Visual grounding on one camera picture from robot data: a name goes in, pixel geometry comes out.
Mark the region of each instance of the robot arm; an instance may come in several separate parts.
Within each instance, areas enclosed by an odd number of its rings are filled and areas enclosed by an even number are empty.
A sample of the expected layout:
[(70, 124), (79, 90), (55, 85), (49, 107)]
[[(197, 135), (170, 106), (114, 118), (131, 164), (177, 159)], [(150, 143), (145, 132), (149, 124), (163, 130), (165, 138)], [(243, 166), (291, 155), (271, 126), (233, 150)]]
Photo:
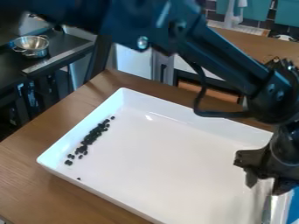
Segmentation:
[(0, 0), (0, 8), (27, 10), (53, 23), (107, 34), (139, 52), (151, 46), (165, 54), (178, 53), (203, 79), (201, 67), (217, 74), (246, 96), (246, 111), (199, 110), (201, 92), (194, 112), (208, 117), (251, 116), (276, 125), (268, 146), (238, 151), (234, 164), (259, 179), (275, 178), (275, 194), (299, 186), (297, 68), (284, 60), (276, 71), (251, 59), (207, 27), (195, 0)]

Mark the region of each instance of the black bean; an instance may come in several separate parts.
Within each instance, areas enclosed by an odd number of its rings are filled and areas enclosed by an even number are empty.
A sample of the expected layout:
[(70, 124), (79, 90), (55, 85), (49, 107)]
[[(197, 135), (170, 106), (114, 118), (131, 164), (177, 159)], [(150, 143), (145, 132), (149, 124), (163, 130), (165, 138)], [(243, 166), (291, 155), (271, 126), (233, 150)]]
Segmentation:
[(82, 145), (82, 146), (81, 146), (81, 149), (82, 149), (83, 151), (86, 151), (86, 150), (87, 150), (87, 145)]
[(71, 160), (65, 161), (65, 165), (72, 165), (72, 164), (73, 164), (73, 162)]
[(99, 123), (99, 124), (98, 124), (98, 127), (99, 127), (100, 129), (104, 129), (104, 128), (105, 128), (105, 124)]
[(106, 123), (109, 123), (110, 122), (110, 120), (109, 119), (106, 119), (104, 122), (103, 122), (103, 124), (106, 124)]
[(78, 152), (79, 153), (83, 153), (84, 151), (86, 151), (87, 150), (87, 146), (86, 145), (82, 145), (82, 146), (80, 146), (79, 148), (78, 148)]

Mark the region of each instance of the cable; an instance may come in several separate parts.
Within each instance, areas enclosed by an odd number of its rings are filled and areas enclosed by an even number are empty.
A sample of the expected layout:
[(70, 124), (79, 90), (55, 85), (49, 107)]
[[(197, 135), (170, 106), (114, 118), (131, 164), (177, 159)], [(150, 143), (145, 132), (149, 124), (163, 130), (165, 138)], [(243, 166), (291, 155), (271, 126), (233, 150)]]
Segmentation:
[(190, 65), (194, 71), (199, 75), (199, 81), (201, 83), (201, 90), (199, 91), (197, 97), (193, 103), (193, 111), (197, 116), (203, 117), (222, 117), (222, 118), (248, 118), (251, 117), (249, 111), (240, 111), (240, 112), (221, 112), (215, 110), (201, 110), (199, 105), (201, 100), (205, 97), (207, 84), (206, 84), (206, 77), (205, 72), (203, 71), (202, 67), (194, 62), (190, 62), (187, 58), (182, 57), (185, 62)]

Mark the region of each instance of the wooden table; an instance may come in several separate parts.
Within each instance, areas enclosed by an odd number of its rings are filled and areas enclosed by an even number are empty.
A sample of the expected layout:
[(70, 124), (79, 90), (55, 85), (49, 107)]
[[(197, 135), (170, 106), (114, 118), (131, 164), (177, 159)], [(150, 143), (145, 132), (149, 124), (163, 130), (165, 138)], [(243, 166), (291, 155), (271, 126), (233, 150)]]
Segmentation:
[(260, 63), (265, 64), (278, 56), (281, 59), (292, 60), (299, 67), (299, 44), (296, 42), (220, 28), (213, 29)]
[[(117, 71), (105, 71), (0, 143), (0, 215), (15, 224), (148, 223), (42, 169), (37, 157), (118, 88), (130, 88), (191, 106), (195, 94)], [(239, 105), (206, 97), (202, 106)], [(266, 130), (269, 127), (244, 120)]]

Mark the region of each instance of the stainless steel bowl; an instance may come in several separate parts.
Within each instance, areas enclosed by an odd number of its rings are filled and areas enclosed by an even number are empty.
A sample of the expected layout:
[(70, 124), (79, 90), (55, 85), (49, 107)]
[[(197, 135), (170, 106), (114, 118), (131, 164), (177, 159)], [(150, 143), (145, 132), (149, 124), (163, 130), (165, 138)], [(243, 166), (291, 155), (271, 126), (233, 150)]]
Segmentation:
[(47, 36), (24, 36), (13, 41), (12, 50), (30, 59), (43, 58), (48, 54)]

